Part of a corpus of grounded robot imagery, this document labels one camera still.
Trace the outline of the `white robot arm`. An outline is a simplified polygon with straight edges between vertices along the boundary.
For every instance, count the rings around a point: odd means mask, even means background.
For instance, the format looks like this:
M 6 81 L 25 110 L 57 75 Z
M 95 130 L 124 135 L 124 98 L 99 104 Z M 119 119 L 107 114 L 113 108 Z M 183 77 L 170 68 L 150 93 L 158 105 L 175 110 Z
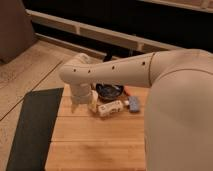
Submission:
M 179 49 L 96 64 L 80 53 L 60 78 L 75 104 L 92 100 L 92 83 L 148 88 L 146 170 L 213 171 L 213 53 Z

